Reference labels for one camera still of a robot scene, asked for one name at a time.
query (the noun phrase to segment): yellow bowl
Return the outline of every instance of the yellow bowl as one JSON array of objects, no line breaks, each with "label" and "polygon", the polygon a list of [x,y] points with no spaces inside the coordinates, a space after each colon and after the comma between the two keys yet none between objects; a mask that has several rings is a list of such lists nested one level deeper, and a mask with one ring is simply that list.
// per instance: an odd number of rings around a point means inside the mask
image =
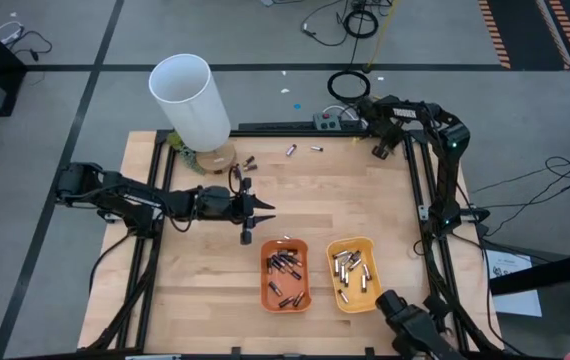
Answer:
[{"label": "yellow bowl", "polygon": [[[361,263],[349,272],[349,286],[345,287],[341,283],[340,276],[334,276],[334,258],[332,255],[341,251],[356,252],[361,251]],[[334,296],[338,308],[346,313],[359,313],[376,309],[376,299],[382,293],[381,281],[378,278],[376,262],[374,261],[374,242],[366,237],[356,237],[351,239],[336,240],[327,246],[327,261],[329,263],[329,274],[334,284]],[[362,264],[367,264],[372,280],[367,281],[367,292],[361,292],[361,276],[365,274]],[[342,290],[349,303],[345,303],[338,294]]]}]

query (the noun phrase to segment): yellow cable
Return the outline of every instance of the yellow cable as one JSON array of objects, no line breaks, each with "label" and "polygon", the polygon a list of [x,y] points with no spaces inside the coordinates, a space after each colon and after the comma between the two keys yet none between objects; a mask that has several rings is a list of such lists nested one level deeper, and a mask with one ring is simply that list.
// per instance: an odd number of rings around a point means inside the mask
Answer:
[{"label": "yellow cable", "polygon": [[385,24],[383,24],[383,29],[378,33],[378,40],[376,40],[376,50],[374,50],[374,56],[372,56],[372,59],[367,63],[368,68],[372,66],[374,60],[376,60],[376,57],[378,56],[378,52],[381,50],[381,44],[383,43],[385,32],[387,32],[389,23],[392,22],[391,20],[392,16],[394,15],[394,11],[396,11],[396,5],[398,5],[400,1],[401,0],[393,0],[392,7],[389,9],[389,14],[387,14],[387,19],[385,19]]}]

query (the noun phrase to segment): floor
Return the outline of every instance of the floor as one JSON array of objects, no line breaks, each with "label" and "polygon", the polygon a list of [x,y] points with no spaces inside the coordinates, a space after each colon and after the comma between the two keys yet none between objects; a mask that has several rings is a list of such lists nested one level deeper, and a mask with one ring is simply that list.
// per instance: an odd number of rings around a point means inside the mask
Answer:
[{"label": "floor", "polygon": [[[14,329],[1,331],[8,340],[5,357],[69,352],[78,341],[105,226],[91,211],[57,207],[51,219],[42,216],[61,158],[118,169],[128,132],[168,128],[147,79],[154,64],[182,52],[221,65],[214,76],[234,127],[310,120],[336,102],[326,90],[331,64],[348,63],[354,45],[349,38],[322,47],[298,30],[322,4],[0,0],[0,25],[18,19],[41,32],[54,48],[39,65],[61,65],[33,67],[13,115],[0,118],[0,327],[21,269],[31,270],[22,268],[26,256],[38,255],[29,287],[21,282],[17,288],[25,291],[22,304],[12,301]],[[339,40],[343,32],[333,13],[340,10],[336,5],[319,13],[310,29],[326,41]],[[368,60],[375,42],[359,41],[356,63]],[[42,46],[37,38],[22,45]],[[501,71],[476,2],[403,0],[378,61],[392,65],[369,75],[372,94],[438,102],[469,127],[463,167],[470,189],[541,168],[550,156],[570,159],[570,71]],[[234,64],[281,65],[251,71]],[[345,95],[361,89],[349,80],[338,85]],[[523,202],[553,179],[540,174],[471,199],[480,206]],[[486,224],[495,228],[514,211],[494,209]],[[570,191],[528,208],[492,239],[570,254]],[[570,351],[568,336],[501,320],[505,338],[525,352]]]}]

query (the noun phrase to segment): white cylinder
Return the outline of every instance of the white cylinder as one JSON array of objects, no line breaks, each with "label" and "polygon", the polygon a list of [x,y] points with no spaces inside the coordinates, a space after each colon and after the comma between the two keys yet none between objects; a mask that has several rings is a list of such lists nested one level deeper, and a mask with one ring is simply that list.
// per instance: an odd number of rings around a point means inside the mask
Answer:
[{"label": "white cylinder", "polygon": [[179,54],[161,61],[149,76],[149,91],[190,149],[213,151],[227,142],[229,118],[202,58]]}]

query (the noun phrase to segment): white paper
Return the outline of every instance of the white paper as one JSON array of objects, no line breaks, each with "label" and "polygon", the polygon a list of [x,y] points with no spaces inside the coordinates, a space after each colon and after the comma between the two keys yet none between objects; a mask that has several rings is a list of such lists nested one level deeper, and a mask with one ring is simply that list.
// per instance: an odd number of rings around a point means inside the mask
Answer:
[{"label": "white paper", "polygon": [[[497,276],[529,269],[532,261],[529,256],[514,256],[500,251],[487,250],[490,279]],[[530,290],[517,294],[492,296],[496,312],[542,317],[538,291]]]}]

